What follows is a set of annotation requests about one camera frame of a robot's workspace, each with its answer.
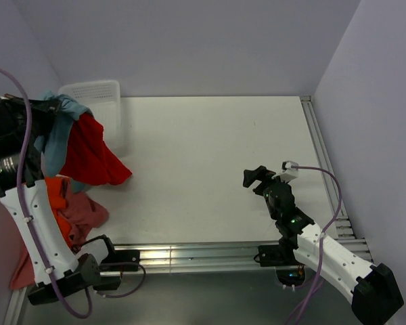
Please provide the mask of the blue grey t shirt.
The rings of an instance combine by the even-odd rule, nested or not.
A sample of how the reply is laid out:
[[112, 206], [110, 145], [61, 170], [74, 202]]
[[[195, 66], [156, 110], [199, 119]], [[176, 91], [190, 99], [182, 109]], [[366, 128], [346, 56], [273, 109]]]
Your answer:
[[43, 154], [44, 174], [47, 177], [55, 177], [60, 174], [65, 165], [68, 139], [74, 122], [78, 121], [84, 113], [89, 113], [91, 116], [93, 113], [88, 107], [68, 95], [57, 95], [52, 91], [46, 91], [41, 99], [61, 102], [61, 108], [51, 132], [48, 135], [39, 136], [35, 140], [35, 148]]

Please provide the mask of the red t shirt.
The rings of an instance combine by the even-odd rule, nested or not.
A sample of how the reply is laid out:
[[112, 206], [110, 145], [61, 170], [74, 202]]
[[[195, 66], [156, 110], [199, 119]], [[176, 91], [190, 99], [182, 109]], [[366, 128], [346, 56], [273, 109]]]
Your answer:
[[133, 174], [107, 147], [104, 127], [88, 113], [73, 123], [65, 163], [58, 173], [90, 186], [117, 186]]

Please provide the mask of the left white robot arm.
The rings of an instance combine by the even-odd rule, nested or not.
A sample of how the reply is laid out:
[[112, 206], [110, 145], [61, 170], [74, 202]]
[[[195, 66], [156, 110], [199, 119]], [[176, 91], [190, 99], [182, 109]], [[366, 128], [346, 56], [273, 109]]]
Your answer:
[[116, 267], [111, 240], [98, 236], [75, 253], [53, 215], [35, 140], [47, 135], [60, 109], [57, 100], [0, 97], [0, 202], [17, 225], [30, 256], [32, 305], [43, 305], [102, 283], [100, 268]]

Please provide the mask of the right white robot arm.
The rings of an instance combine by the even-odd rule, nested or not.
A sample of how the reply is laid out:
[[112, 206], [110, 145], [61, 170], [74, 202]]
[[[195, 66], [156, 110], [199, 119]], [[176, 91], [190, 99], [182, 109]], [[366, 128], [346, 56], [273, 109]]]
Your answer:
[[351, 304], [360, 323], [387, 323], [404, 305], [392, 270], [383, 263], [374, 265], [360, 258], [328, 236], [326, 227], [320, 227], [296, 206], [290, 182], [302, 167], [288, 160], [281, 169], [281, 173], [264, 166], [244, 170], [243, 186], [249, 188], [259, 182], [253, 192], [264, 198], [281, 235], [275, 246], [259, 251], [256, 261], [261, 266], [298, 263], [315, 271], [307, 296], [296, 308], [299, 316], [317, 290], [318, 279], [323, 278]]

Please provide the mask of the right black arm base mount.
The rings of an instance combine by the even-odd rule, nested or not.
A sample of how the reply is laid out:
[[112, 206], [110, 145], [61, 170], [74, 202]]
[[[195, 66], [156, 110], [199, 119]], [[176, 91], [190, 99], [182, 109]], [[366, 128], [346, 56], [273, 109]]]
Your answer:
[[277, 279], [286, 286], [305, 282], [305, 267], [295, 260], [293, 251], [280, 244], [260, 245], [253, 260], [261, 267], [274, 267]]

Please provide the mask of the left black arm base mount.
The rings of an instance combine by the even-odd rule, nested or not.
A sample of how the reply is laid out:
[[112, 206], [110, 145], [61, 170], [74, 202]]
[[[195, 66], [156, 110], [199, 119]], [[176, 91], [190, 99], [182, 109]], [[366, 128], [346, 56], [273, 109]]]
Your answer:
[[118, 275], [101, 275], [101, 281], [93, 289], [101, 292], [117, 290], [121, 285], [123, 274], [125, 272], [137, 272], [139, 262], [139, 250], [116, 251], [112, 257], [107, 257], [102, 261], [99, 270], [101, 273], [117, 272]]

